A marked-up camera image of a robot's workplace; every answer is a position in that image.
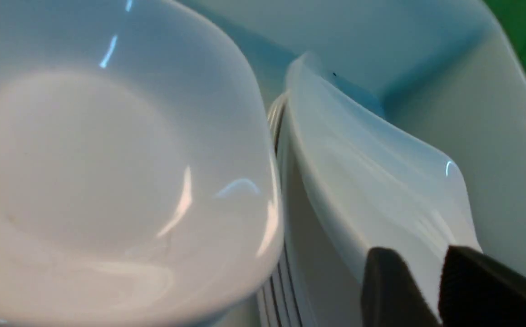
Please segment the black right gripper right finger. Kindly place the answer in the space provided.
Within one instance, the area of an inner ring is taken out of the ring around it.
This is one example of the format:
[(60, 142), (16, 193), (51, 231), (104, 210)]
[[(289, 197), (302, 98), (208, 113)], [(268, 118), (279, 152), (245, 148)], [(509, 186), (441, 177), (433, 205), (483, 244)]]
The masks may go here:
[(526, 327), (526, 277), (473, 248), (450, 246), (439, 314), (444, 327)]

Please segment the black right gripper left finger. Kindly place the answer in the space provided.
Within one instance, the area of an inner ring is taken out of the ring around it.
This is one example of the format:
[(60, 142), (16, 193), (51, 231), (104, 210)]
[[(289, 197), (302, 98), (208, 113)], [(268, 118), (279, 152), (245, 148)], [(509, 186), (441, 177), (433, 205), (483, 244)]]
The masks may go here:
[(408, 265), (390, 248), (367, 253), (361, 294), (365, 327), (439, 327)]

